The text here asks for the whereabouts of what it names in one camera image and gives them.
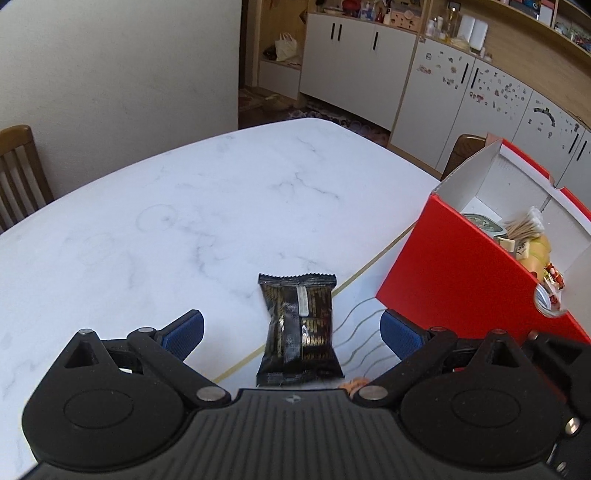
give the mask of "chocolate bar package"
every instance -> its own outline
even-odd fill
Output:
[[[257,385],[288,385],[342,378],[332,348],[334,275],[259,275],[271,316]]]

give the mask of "open cardboard box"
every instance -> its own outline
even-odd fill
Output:
[[[537,280],[460,213],[499,221],[537,206],[566,284],[568,313],[549,318],[536,308]],[[405,247],[377,294],[414,323],[483,338],[493,328],[519,343],[531,330],[590,342],[591,214],[549,174],[507,141],[466,160],[429,197]]]

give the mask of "black cabinet handle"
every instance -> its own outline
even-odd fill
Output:
[[[464,75],[462,75],[462,85],[464,85],[464,79],[466,78],[466,72],[468,71],[468,65],[469,64],[466,63],[466,68],[464,69]]]
[[[574,145],[575,145],[575,143],[577,142],[578,139],[579,139],[579,134],[577,134],[577,136],[574,138],[573,144],[569,148],[569,153],[571,153],[573,151]]]
[[[579,159],[581,158],[581,154],[583,153],[583,150],[585,149],[586,146],[587,146],[587,141],[585,140],[585,143],[583,144],[583,148],[581,148],[579,155],[577,155],[577,161],[579,161]]]
[[[470,88],[474,88],[474,82],[476,81],[476,77],[478,77],[478,68],[476,68],[476,73],[474,74],[474,78],[472,79],[472,85],[470,85]]]

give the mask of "white cabinet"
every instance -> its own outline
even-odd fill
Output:
[[[415,39],[372,22],[310,14],[300,91],[391,129]]]
[[[591,132],[579,129],[581,140],[558,187],[567,187],[574,195],[591,209]]]
[[[372,68],[369,52],[374,41],[374,32],[373,23],[347,18],[339,20],[335,31],[337,48],[331,84],[332,100],[323,98],[359,116],[363,116],[361,111],[364,102],[370,100],[370,95],[366,92],[372,85],[366,82]]]
[[[574,118],[534,92],[512,142],[559,180],[583,133]]]
[[[402,98],[404,82],[413,56],[413,33],[376,25],[369,51],[369,67],[365,72],[365,94],[357,115],[392,129]]]
[[[525,112],[532,89],[482,60],[476,60],[468,88],[436,170],[443,172],[460,135],[487,133],[511,140]]]
[[[308,15],[300,91],[333,103],[339,23],[328,15]]]
[[[452,130],[474,57],[420,39],[392,144],[435,168]]]

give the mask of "chair backrest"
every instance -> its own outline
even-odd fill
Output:
[[[31,127],[0,130],[0,228],[6,231],[53,200]]]
[[[453,146],[452,154],[449,156],[445,170],[441,179],[443,180],[452,171],[458,168],[465,160],[470,158],[485,146],[486,138],[477,137],[476,135],[460,135]]]

